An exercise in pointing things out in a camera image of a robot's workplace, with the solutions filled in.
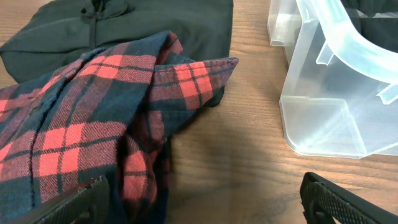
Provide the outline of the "black taped garment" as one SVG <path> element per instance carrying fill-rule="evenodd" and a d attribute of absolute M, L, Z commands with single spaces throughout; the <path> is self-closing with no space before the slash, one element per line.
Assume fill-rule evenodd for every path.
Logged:
<path fill-rule="evenodd" d="M 397 0 L 341 0 L 341 3 L 365 39 L 397 53 Z"/>

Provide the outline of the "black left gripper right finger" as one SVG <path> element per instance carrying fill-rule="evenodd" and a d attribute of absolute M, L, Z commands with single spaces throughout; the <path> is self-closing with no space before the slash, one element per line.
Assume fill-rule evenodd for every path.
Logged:
<path fill-rule="evenodd" d="M 397 224 L 397 215 L 314 172 L 305 173 L 300 198 L 308 224 Z"/>

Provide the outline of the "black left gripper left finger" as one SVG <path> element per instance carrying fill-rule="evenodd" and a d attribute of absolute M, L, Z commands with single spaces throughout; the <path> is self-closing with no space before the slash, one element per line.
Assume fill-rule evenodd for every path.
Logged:
<path fill-rule="evenodd" d="M 7 224 L 104 223 L 109 208 L 105 176 L 92 178 L 67 190 Z"/>

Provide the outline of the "large black garment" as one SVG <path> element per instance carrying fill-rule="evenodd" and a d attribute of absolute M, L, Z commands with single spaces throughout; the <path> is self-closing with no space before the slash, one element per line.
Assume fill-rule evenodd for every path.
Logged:
<path fill-rule="evenodd" d="M 183 121 L 220 104 L 232 1 L 52 1 L 1 47 L 1 118 Z"/>

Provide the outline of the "red plaid flannel shirt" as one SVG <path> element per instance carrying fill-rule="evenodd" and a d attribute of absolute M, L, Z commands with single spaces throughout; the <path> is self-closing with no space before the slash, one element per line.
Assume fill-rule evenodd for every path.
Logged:
<path fill-rule="evenodd" d="M 1 221 L 103 175 L 107 223 L 164 223 L 172 135 L 218 103 L 236 58 L 192 60 L 167 30 L 1 90 Z"/>

